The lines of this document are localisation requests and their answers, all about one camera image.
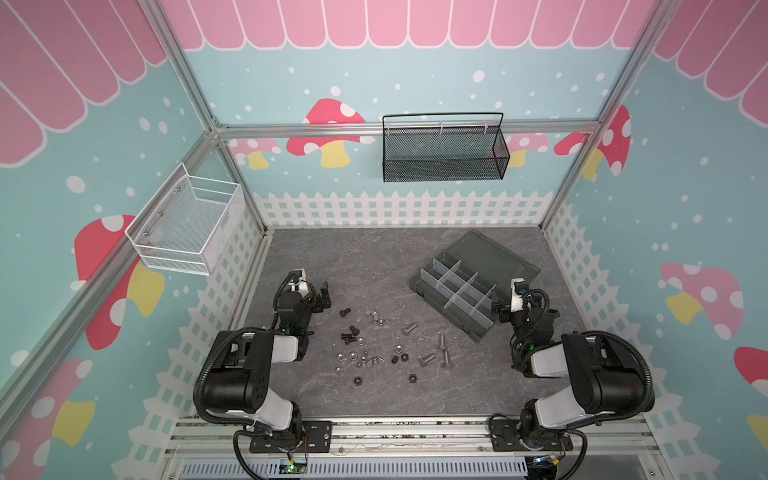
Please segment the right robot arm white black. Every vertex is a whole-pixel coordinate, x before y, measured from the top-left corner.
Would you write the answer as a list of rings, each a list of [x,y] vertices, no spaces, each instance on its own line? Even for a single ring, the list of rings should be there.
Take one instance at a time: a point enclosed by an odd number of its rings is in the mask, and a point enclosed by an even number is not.
[[[548,294],[511,280],[507,305],[494,308],[513,327],[511,366],[526,378],[568,380],[560,391],[526,402],[512,436],[528,450],[561,446],[573,430],[625,420],[655,404],[651,368],[631,342],[602,330],[554,338],[560,312]]]

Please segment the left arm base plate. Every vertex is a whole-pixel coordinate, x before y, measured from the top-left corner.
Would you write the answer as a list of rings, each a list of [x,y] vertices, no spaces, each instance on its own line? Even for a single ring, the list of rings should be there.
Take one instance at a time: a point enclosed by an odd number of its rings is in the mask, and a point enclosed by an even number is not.
[[[274,431],[271,436],[259,433],[250,440],[249,452],[286,453],[288,450],[299,453],[328,453],[333,433],[331,421],[303,421],[302,427],[294,426],[285,431]]]

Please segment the silver bolt short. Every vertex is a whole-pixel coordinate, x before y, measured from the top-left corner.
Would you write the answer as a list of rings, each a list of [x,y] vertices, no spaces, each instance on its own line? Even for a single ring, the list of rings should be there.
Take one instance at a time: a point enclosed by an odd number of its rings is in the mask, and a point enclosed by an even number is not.
[[[419,363],[422,367],[425,367],[436,358],[434,353],[425,355],[419,359]]]

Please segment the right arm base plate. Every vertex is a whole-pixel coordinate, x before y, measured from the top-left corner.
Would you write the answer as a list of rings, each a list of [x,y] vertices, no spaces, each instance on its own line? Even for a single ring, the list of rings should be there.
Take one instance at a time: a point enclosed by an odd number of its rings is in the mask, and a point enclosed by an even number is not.
[[[535,420],[493,415],[486,425],[494,452],[569,452],[573,449],[565,431],[544,429]]]

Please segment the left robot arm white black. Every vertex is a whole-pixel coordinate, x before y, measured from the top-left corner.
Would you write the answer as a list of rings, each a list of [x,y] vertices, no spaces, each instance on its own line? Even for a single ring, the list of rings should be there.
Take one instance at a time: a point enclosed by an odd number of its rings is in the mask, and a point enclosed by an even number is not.
[[[315,287],[305,270],[290,271],[273,297],[269,327],[217,334],[193,388],[198,416],[248,433],[300,438],[300,409],[269,387],[271,367],[303,360],[313,334],[311,317],[331,306],[326,282]]]

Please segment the silver hex bolt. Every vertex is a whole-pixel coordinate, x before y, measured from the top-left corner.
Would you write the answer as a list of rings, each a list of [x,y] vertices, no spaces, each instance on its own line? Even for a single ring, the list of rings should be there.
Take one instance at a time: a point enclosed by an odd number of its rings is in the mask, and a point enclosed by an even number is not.
[[[414,330],[415,330],[417,327],[418,327],[418,324],[417,324],[417,323],[412,323],[412,324],[408,325],[407,327],[405,327],[405,328],[402,330],[402,332],[403,332],[403,334],[404,334],[404,335],[408,336],[408,335],[410,335],[410,334],[411,334],[411,333],[412,333],[412,332],[413,332],[413,331],[414,331]]]

